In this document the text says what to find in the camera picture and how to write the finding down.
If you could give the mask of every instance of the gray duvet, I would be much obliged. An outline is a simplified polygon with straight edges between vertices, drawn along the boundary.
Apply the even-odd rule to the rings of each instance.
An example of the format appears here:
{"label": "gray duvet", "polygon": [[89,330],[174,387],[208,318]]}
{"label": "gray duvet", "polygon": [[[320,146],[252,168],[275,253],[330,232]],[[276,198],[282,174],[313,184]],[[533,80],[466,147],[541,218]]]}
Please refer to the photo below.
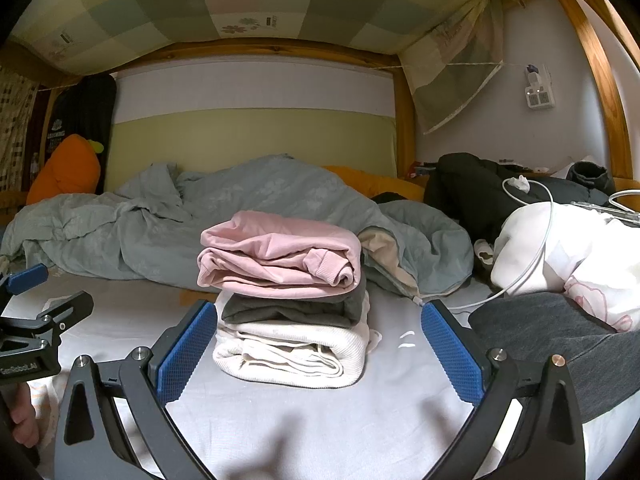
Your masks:
{"label": "gray duvet", "polygon": [[[63,194],[27,206],[9,225],[0,254],[81,276],[138,280],[199,290],[200,233],[240,210],[325,221],[359,234],[389,232],[400,266],[423,295],[455,290],[473,266],[466,231],[425,204],[378,206],[333,173],[287,155],[270,155],[215,173],[181,173],[154,164],[116,193]],[[364,253],[367,278],[407,295]]]}

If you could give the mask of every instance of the orange pillow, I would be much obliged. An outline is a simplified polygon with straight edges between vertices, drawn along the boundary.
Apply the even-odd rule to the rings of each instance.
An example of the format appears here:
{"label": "orange pillow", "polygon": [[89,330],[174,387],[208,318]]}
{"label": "orange pillow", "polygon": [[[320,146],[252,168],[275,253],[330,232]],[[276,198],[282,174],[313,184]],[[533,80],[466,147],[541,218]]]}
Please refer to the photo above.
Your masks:
{"label": "orange pillow", "polygon": [[27,205],[62,193],[95,193],[100,162],[91,144],[79,135],[69,135],[51,153],[27,195]]}
{"label": "orange pillow", "polygon": [[364,171],[354,170],[346,166],[323,166],[326,170],[335,173],[342,181],[357,192],[363,194],[367,198],[372,198],[385,191],[392,191],[404,196],[409,200],[422,202],[424,196],[424,188],[407,182],[400,178],[390,176],[379,176]]}

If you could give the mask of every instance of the metal screw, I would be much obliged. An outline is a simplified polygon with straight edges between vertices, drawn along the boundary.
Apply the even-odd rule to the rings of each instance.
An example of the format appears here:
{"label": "metal screw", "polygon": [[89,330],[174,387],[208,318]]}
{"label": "metal screw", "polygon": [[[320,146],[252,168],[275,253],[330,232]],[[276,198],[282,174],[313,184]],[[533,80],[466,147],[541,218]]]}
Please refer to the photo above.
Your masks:
{"label": "metal screw", "polygon": [[89,364],[89,356],[88,355],[80,355],[74,361],[74,366],[82,368],[83,366],[87,366]]}
{"label": "metal screw", "polygon": [[553,354],[551,356],[551,362],[556,366],[564,366],[566,364],[564,357],[562,357],[560,354]]}
{"label": "metal screw", "polygon": [[146,357],[149,355],[149,351],[150,351],[149,348],[147,348],[146,346],[139,346],[133,349],[133,352],[131,352],[131,356],[136,361],[142,361],[143,359],[146,359]]}
{"label": "metal screw", "polygon": [[494,361],[504,361],[507,358],[507,351],[504,348],[491,348],[489,357]]}

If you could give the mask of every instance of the white bed sheet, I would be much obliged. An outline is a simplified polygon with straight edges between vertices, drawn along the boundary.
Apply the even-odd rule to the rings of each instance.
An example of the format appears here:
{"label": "white bed sheet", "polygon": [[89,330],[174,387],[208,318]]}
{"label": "white bed sheet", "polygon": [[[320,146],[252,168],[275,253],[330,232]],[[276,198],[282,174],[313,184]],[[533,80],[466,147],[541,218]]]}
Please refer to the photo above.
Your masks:
{"label": "white bed sheet", "polygon": [[[186,312],[179,290],[148,281],[84,278],[52,270],[47,283],[13,298],[3,315],[34,317],[49,298],[85,290],[94,313],[63,335],[63,373],[51,380],[60,394],[65,371],[81,353],[94,360],[151,346]],[[475,280],[444,299],[447,306],[477,301],[489,289]],[[220,371],[206,350],[182,397],[168,411],[188,443],[220,480],[421,479],[470,413],[460,401],[420,330],[410,300],[370,287],[370,327],[382,341],[361,379],[338,390],[305,390],[248,383]],[[407,331],[415,334],[400,336]],[[402,346],[402,343],[415,346]],[[145,468],[158,474],[124,401],[118,408]],[[584,425],[587,479],[595,480],[628,438],[640,415],[635,394]],[[41,448],[41,473],[52,478],[52,431]],[[485,467],[500,454],[492,449]]]}

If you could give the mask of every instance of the wooden bed frame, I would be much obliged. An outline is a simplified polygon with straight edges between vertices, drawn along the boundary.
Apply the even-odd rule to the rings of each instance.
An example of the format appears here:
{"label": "wooden bed frame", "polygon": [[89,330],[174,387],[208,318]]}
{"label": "wooden bed frame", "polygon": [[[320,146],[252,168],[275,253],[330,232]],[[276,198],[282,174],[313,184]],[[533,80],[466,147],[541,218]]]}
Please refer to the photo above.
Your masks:
{"label": "wooden bed frame", "polygon": [[[640,182],[633,180],[631,146],[622,100],[620,99],[618,86],[613,77],[607,56],[593,26],[578,1],[559,1],[578,34],[596,81],[605,130],[609,140],[610,169],[615,178],[616,188],[638,189],[640,188]],[[640,68],[640,49],[638,44],[634,41],[625,23],[608,0],[584,1],[609,25],[634,60],[636,66]],[[415,109],[411,91],[404,72],[400,68],[398,56],[377,54],[315,41],[278,38],[231,38],[198,43],[174,43],[119,66],[110,72],[172,59],[240,54],[322,59],[385,70],[391,73],[394,81],[396,104],[396,167],[398,168],[399,178],[407,176],[409,168],[415,161]],[[7,66],[14,72],[40,81],[48,88],[52,88],[40,144],[40,166],[42,166],[44,163],[46,132],[53,103],[64,87],[77,83],[80,78],[49,66],[24,47],[11,42],[0,48],[0,64]],[[6,208],[10,209],[6,214],[0,215],[0,224],[6,224],[13,217],[15,213],[12,213],[12,211],[24,205],[25,198],[26,194],[24,193],[0,192],[0,212]],[[630,198],[625,203],[636,210],[640,210],[640,197]]]}

